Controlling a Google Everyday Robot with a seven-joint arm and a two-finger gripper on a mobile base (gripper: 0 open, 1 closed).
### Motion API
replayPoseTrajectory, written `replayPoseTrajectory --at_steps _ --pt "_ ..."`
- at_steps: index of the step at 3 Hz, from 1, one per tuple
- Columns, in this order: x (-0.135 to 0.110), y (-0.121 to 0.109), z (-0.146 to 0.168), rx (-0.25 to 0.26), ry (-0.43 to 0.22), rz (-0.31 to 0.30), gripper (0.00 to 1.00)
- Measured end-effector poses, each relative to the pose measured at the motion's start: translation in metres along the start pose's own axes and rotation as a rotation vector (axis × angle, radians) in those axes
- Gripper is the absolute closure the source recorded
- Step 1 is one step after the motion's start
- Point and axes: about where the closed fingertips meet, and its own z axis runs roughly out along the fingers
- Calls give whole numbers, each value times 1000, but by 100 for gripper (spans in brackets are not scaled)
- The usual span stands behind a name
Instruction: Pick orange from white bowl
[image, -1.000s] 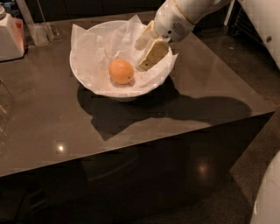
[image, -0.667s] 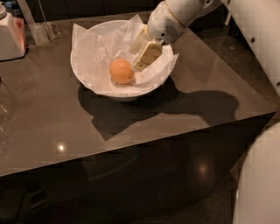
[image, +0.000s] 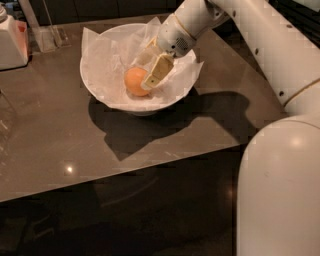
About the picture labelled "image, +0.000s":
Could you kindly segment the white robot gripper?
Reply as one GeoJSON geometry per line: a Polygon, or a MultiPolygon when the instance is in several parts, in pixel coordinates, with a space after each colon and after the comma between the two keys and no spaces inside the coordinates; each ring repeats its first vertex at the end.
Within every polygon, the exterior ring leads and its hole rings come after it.
{"type": "Polygon", "coordinates": [[[196,40],[183,28],[177,17],[171,14],[161,24],[157,39],[153,37],[133,61],[134,66],[152,64],[151,70],[143,78],[141,88],[147,91],[156,88],[173,69],[174,58],[184,57],[195,44],[196,40]],[[157,57],[157,46],[168,54],[157,57]]]}

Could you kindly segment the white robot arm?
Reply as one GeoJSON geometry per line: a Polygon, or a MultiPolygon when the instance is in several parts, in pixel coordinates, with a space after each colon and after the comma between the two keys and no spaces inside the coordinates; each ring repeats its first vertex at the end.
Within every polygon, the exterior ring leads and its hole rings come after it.
{"type": "Polygon", "coordinates": [[[320,49],[268,0],[184,0],[138,58],[155,88],[205,29],[232,19],[284,118],[243,154],[237,186],[237,256],[320,256],[320,49]]]}

